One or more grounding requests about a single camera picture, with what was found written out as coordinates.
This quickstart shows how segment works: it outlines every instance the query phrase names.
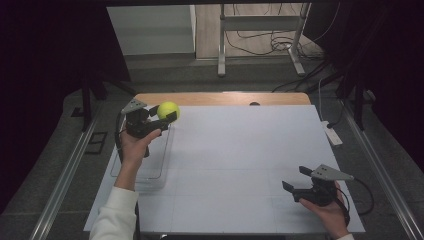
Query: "wall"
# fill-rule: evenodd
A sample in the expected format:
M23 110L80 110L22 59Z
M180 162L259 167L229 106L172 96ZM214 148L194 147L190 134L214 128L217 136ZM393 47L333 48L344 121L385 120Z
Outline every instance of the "wall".
M124 55L194 53L192 6L109 7Z

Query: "metal rail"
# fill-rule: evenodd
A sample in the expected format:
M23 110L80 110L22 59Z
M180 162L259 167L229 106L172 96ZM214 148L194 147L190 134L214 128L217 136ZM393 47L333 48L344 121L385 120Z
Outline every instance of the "metal rail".
M74 177L75 171L78 168L78 165L84 154L85 147L90 141L90 136L93 133L94 127L97 124L97 119L102 107L103 102L100 102L100 105L97 108L97 111L95 112L95 115L91 120L91 123L88 126L87 130L81 133L81 136L78 139L78 142L75 145L74 150L72 151L72 154L68 159L68 162L63 168L63 171L56 183L55 188L53 189L53 192L50 195L50 198L47 201L47 204L44 207L44 210L41 213L37 224L35 225L35 228L30 237L31 240L44 240L47 238L47 235L50 232L50 229L53 225L59 208L62 205L63 199L65 198L65 195L68 192L68 188Z
M378 153L375 151L374 147L371 144L371 141L368 139L366 133L359 129L355 120L353 119L352 109L349 104L345 105L345 117L349 122L350 127L352 128L355 137L357 138L359 144L361 145L362 150L364 151L378 181L380 182L384 192L386 193L387 198L393 206L403 228L405 229L406 234L411 240L423 240L423 233L418 226L418 223L415 219L414 214L407 205L405 199L402 197L401 193L397 189L396 185L393 183L390 175L387 173L386 169Z

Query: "gray floor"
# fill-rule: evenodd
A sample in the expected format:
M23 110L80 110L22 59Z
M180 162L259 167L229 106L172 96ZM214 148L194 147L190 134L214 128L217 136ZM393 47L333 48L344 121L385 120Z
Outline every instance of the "gray floor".
M304 61L307 71L311 71L319 62ZM280 84L298 80L293 66L286 58L254 58L249 60L231 59L227 66L227 76L217 77L214 61L196 61L190 58L170 59L131 57L127 59L132 77L132 87L139 92L221 92L221 91L263 91L270 92ZM331 68L315 77L310 84L316 83L322 76L329 74ZM338 82L321 89L321 107L319 94L309 97L317 109L322 110L324 120L334 122L338 119L342 107L334 96ZM108 132L106 144L98 155L85 154L75 173L68 193L59 209L47 239L85 239L82 232L85 220L91 209L97 189L109 160L114 140L113 129L117 112L131 99L124 91L113 85L105 84L109 96L106 101L92 99L94 110L103 106L95 132ZM279 89L290 90L294 85ZM50 142L41 154L37 164L22 185L5 212L0 217L1 239L28 239L43 211L54 185L66 164L73 147L80 137L82 119L70 117L75 107L82 107L81 94L75 92L64 102L62 118L52 135ZM396 187L413 211L420 227L424 224L424 175L406 152L393 139L373 114L370 105L364 108L366 133L374 148L391 175ZM372 189L376 204L374 211L362 217L366 234L355 235L356 239L408 239L397 213L391 206L372 171L364 152L346 118L342 118L334 129L344 144L333 148L340 168L365 181ZM366 191L358 184L348 184L359 211L369 206ZM287 239L325 239L321 235L287 236Z

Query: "table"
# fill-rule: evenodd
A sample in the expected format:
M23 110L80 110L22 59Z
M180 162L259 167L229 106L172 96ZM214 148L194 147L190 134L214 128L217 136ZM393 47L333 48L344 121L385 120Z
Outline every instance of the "table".
M315 169L324 163L338 168L315 107L305 94L176 93L136 98L149 105L171 100L181 107L180 119L171 127L165 186L155 191L136 186L141 191L142 233L325 232L319 219L281 186L285 180L297 188L310 188L311 181L298 172L299 165ZM251 102L261 106L249 106ZM90 231L113 186L110 172L115 157L116 150L85 231ZM343 182L341 188L353 202ZM350 213L349 230L364 232L353 204Z

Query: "wrist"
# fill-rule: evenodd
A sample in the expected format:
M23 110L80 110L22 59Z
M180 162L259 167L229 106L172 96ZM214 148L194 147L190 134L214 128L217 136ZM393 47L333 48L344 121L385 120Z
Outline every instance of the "wrist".
M350 233L347 231L347 229L342 229L340 231L333 232L331 235L332 235L333 239L340 239L340 238L343 238L343 237L345 237L349 234Z
M138 168L132 164L122 164L119 170L118 177L115 181L115 187L134 191L135 179L137 176Z

